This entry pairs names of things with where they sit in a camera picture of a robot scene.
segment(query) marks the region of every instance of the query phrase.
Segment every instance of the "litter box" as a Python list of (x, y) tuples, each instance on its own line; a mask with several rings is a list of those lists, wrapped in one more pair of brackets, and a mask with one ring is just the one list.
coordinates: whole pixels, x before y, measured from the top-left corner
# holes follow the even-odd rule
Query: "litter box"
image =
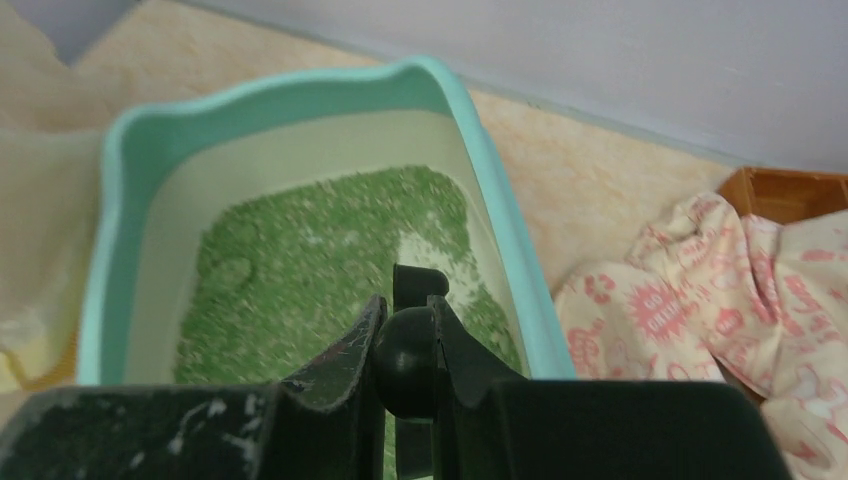
[[(261, 149), (240, 150), (243, 139), (263, 135)], [(463, 190), (472, 252), (513, 320), (529, 374), (575, 378), (527, 228), (468, 92), (439, 61), (413, 57), (283, 74), (121, 116), (103, 147), (77, 381), (173, 381), (201, 236), (228, 207), (407, 165), (426, 165)]]

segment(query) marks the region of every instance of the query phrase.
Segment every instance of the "wall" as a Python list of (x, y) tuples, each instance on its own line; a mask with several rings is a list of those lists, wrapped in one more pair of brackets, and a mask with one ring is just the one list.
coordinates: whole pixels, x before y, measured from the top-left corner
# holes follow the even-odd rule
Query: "wall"
[(72, 63), (138, 0), (9, 0)]
[(842, 0), (193, 0), (744, 159), (848, 171)]

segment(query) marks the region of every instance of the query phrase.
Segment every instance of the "printed cloth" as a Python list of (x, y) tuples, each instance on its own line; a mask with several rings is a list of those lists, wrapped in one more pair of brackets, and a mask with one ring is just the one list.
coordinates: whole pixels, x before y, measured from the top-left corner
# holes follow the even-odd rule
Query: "printed cloth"
[(797, 478), (848, 478), (848, 210), (780, 226), (698, 195), (556, 307), (581, 378), (722, 382), (721, 364)]

